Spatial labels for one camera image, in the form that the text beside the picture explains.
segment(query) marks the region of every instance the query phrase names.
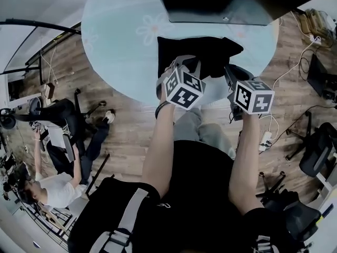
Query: white logo on shirt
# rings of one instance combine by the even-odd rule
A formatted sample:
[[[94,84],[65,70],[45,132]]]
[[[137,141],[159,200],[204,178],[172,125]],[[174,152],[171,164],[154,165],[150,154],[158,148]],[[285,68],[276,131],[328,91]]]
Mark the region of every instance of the white logo on shirt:
[[[161,204],[159,204],[157,206],[164,206],[166,208],[171,208],[171,205],[169,205],[168,203],[161,203]]]

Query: power outlet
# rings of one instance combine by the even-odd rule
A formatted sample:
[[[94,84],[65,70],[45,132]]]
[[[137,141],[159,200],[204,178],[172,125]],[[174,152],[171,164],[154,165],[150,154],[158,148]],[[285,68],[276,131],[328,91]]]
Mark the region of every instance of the power outlet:
[[[270,140],[272,138],[272,133],[269,131],[265,131],[263,136],[262,136],[262,140],[261,143],[259,145],[259,151],[265,151],[265,149],[270,146]]]

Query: dark pants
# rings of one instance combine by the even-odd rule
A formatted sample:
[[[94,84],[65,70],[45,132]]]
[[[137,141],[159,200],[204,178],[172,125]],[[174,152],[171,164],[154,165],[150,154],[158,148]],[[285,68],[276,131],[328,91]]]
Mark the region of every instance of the dark pants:
[[[90,177],[93,161],[100,155],[101,146],[109,133],[109,124],[102,121],[97,127],[97,132],[93,135],[85,154],[81,156],[81,173],[82,180],[80,184],[86,184]],[[47,144],[47,151],[57,170],[57,174],[62,172],[68,173],[74,177],[74,162],[69,162],[62,148],[53,146],[51,142]]]

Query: light blue tabletop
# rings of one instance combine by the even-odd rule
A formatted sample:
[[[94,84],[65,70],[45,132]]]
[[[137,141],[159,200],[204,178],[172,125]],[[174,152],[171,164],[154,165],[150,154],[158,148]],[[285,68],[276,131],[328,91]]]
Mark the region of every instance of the light blue tabletop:
[[[157,36],[227,37],[244,48],[230,63],[259,76],[274,55],[278,34],[277,21],[268,26],[171,23],[160,0],[88,0],[82,18],[84,50],[97,74],[117,91],[153,106],[158,104]],[[204,81],[200,104],[228,96],[224,77]]]

